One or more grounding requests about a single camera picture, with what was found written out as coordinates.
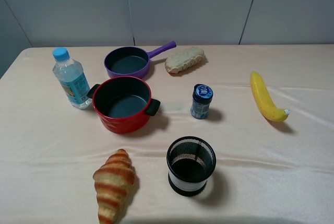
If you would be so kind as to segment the long bread loaf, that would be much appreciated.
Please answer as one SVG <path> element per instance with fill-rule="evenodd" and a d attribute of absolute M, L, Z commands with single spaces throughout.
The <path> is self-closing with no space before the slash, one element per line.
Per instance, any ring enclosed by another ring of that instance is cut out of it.
<path fill-rule="evenodd" d="M 203 49 L 191 47 L 167 57 L 165 60 L 165 69 L 170 74 L 177 74 L 197 65 L 205 59 L 206 55 Z"/>

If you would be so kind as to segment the clear plastic water bottle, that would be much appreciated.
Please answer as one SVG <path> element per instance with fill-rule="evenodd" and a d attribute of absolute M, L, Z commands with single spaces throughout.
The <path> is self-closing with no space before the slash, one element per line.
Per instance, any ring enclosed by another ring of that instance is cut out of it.
<path fill-rule="evenodd" d="M 80 62 L 72 59 L 66 48 L 55 48 L 53 74 L 61 84 L 70 104 L 84 110 L 91 104 L 87 96 L 90 87 Z"/>

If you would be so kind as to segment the small blue lidded jar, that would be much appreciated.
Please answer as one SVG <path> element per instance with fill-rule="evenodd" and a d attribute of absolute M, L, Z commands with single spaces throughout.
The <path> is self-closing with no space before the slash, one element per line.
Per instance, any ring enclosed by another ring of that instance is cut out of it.
<path fill-rule="evenodd" d="M 191 115 L 196 119 L 205 119 L 209 113 L 209 106 L 213 98 L 212 89 L 204 84 L 196 84 L 193 90 Z"/>

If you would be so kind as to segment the striped croissant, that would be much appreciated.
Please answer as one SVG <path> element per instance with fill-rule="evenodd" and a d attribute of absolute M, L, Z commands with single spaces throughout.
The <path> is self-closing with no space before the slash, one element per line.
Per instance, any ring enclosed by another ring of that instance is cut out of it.
<path fill-rule="evenodd" d="M 135 183 L 135 170 L 125 149 L 109 156 L 94 174 L 99 223 L 116 223 Z"/>

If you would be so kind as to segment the purple frying pan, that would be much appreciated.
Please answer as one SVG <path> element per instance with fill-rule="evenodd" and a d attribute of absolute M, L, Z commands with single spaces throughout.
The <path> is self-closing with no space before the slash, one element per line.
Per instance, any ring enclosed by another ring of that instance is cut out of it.
<path fill-rule="evenodd" d="M 149 72 L 150 60 L 175 47 L 175 41 L 150 52 L 135 46 L 121 47 L 113 50 L 105 57 L 104 66 L 110 78 L 121 76 L 144 78 Z"/>

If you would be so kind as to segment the yellow banana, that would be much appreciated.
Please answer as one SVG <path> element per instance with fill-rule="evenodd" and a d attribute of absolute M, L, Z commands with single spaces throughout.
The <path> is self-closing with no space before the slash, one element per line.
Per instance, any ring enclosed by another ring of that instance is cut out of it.
<path fill-rule="evenodd" d="M 263 78 L 258 72 L 252 72 L 250 75 L 250 87 L 253 97 L 260 113 L 269 121 L 283 122 L 289 114 L 289 109 L 282 109 L 275 106 L 269 95 Z"/>

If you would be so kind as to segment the black mesh pen cup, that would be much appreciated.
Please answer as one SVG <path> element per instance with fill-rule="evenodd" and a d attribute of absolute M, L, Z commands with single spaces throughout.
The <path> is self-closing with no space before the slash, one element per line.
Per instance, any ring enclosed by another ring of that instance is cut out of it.
<path fill-rule="evenodd" d="M 216 154 L 205 140 L 195 136 L 178 138 L 166 154 L 171 188 L 182 196 L 198 195 L 206 187 L 216 162 Z"/>

